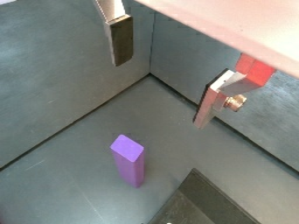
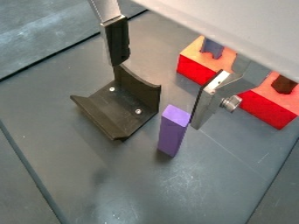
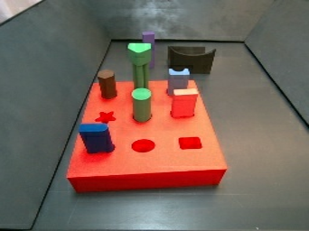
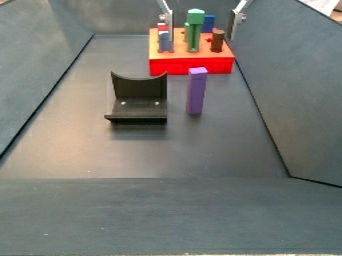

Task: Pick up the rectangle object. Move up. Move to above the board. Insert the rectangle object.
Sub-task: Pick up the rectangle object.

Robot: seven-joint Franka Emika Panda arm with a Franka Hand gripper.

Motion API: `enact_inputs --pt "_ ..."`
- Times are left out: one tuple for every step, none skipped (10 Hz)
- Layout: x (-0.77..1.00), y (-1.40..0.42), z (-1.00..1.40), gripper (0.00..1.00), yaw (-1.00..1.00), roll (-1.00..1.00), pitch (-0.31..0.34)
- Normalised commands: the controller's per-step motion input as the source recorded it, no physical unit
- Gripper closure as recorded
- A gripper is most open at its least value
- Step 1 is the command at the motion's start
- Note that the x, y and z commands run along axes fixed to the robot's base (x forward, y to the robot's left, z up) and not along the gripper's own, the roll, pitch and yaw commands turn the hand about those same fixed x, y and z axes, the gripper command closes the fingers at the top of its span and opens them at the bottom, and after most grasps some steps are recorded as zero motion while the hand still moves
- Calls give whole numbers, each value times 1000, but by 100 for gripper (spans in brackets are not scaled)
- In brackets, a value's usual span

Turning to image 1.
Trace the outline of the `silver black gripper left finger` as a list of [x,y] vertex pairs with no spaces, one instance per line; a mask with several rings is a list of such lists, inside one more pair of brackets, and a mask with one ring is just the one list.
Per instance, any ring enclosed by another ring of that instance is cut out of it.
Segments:
[[127,14],[123,0],[93,0],[107,33],[113,63],[117,67],[134,56],[134,18]]

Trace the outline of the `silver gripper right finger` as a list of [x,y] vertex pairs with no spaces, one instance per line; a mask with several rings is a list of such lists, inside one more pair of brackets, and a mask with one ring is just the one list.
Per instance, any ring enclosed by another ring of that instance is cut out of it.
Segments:
[[206,86],[194,117],[195,126],[202,129],[223,109],[238,112],[247,101],[243,94],[262,88],[275,71],[265,62],[242,53],[235,70],[226,69]]

